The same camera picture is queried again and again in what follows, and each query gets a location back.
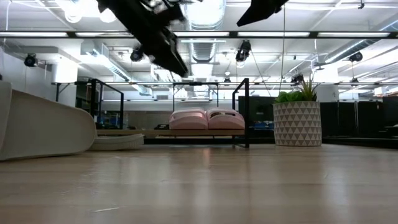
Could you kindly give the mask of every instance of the geometric patterned planter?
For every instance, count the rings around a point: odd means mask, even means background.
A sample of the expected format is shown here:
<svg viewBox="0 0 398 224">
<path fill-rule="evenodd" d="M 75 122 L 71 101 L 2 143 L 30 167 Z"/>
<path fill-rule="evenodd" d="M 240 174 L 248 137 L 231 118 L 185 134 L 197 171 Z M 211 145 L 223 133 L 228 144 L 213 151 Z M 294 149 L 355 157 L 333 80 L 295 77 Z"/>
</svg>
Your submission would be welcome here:
<svg viewBox="0 0 398 224">
<path fill-rule="evenodd" d="M 322 127 L 319 102 L 274 104 L 274 135 L 278 146 L 320 146 Z"/>
</svg>

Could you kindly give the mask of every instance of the low platform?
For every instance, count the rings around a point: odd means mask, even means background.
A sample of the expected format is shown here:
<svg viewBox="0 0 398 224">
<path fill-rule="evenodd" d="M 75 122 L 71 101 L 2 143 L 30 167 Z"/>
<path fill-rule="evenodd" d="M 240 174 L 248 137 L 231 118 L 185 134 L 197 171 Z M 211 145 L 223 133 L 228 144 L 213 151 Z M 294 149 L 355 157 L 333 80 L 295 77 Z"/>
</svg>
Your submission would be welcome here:
<svg viewBox="0 0 398 224">
<path fill-rule="evenodd" d="M 98 135 L 242 136 L 244 130 L 97 130 Z"/>
</svg>

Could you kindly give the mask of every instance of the ceiling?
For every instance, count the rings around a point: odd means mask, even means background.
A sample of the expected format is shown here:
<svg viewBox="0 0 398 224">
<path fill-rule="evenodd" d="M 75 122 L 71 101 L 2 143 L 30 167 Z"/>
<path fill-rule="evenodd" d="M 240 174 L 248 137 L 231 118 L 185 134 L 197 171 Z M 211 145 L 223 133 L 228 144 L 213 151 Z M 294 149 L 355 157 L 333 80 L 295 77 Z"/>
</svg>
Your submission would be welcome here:
<svg viewBox="0 0 398 224">
<path fill-rule="evenodd" d="M 322 30 L 322 31 L 375 31 L 376 27 L 386 20 L 398 20 L 398 1 L 395 0 L 367 0 L 366 7 L 358 9 L 360 0 L 290 0 L 285 13 L 279 12 L 267 20 L 237 27 L 236 22 L 248 7 L 247 0 L 227 0 L 227 7 L 223 19 L 223 30 Z M 9 1 L 0 0 L 0 30 L 5 30 L 8 21 L 8 30 L 126 30 L 119 22 L 104 23 L 96 17 L 84 17 L 80 22 L 69 23 L 65 20 L 64 11 L 56 8 L 54 1 Z M 185 24 L 173 26 L 173 30 L 186 30 Z M 68 54 L 80 58 L 80 39 L 15 39 L 8 40 L 17 45 L 26 46 L 54 46 Z M 149 81 L 150 61 L 131 62 L 129 55 L 132 47 L 137 45 L 134 39 L 96 39 L 97 45 L 105 44 L 110 49 L 110 57 L 117 64 L 129 72 L 131 76 Z M 316 55 L 326 55 L 345 46 L 352 40 L 345 39 L 251 39 L 253 54 L 246 60 L 243 68 L 237 68 L 234 55 L 242 40 L 224 39 L 217 44 L 216 59 L 213 66 L 213 77 L 224 77 L 230 72 L 231 77 L 238 80 L 249 77 L 251 81 L 261 81 L 260 74 L 270 81 L 276 82 L 281 75 L 289 77 L 289 71 L 297 65 Z M 339 79 L 348 81 L 353 75 L 377 71 L 381 67 L 396 62 L 398 50 L 391 50 L 398 45 L 396 40 L 381 40 L 362 50 L 362 62 L 337 62 L 334 67 L 339 71 Z M 190 63 L 190 44 L 180 43 L 178 50 L 186 63 Z M 79 75 L 97 77 L 109 81 L 113 74 L 101 65 L 84 64 L 79 69 Z M 386 77 L 398 75 L 398 67 L 368 77 L 365 82 L 373 82 Z"/>
</svg>

